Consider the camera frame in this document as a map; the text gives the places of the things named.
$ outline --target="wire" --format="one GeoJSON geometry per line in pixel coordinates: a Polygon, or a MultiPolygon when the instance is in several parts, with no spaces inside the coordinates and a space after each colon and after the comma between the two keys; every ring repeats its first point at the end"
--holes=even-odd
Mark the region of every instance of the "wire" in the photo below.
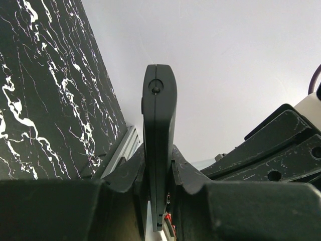
{"type": "Polygon", "coordinates": [[[319,75],[321,74],[321,65],[319,65],[319,67],[316,69],[316,71],[314,72],[312,78],[311,78],[311,81],[310,81],[310,84],[309,84],[309,89],[308,89],[308,92],[307,94],[312,94],[314,92],[314,89],[315,89],[315,84],[316,84],[316,81],[319,77],[319,75]]]}

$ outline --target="white background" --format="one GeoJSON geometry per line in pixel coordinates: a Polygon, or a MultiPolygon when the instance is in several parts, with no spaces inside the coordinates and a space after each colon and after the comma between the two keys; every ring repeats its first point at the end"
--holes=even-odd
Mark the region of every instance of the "white background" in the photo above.
{"type": "Polygon", "coordinates": [[[321,63],[321,2],[82,0],[128,126],[142,133],[148,64],[178,84],[175,144],[190,162],[229,152],[321,63]]]}

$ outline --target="round hole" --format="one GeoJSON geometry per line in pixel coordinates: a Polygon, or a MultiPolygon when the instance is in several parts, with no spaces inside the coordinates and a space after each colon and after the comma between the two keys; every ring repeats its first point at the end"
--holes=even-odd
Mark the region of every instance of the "round hole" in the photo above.
{"type": "Polygon", "coordinates": [[[272,182],[278,182],[282,177],[282,174],[278,171],[271,171],[269,174],[267,174],[267,179],[269,179],[272,182]]]}
{"type": "Polygon", "coordinates": [[[321,147],[314,147],[311,150],[311,154],[315,157],[315,158],[321,158],[321,147]]]}

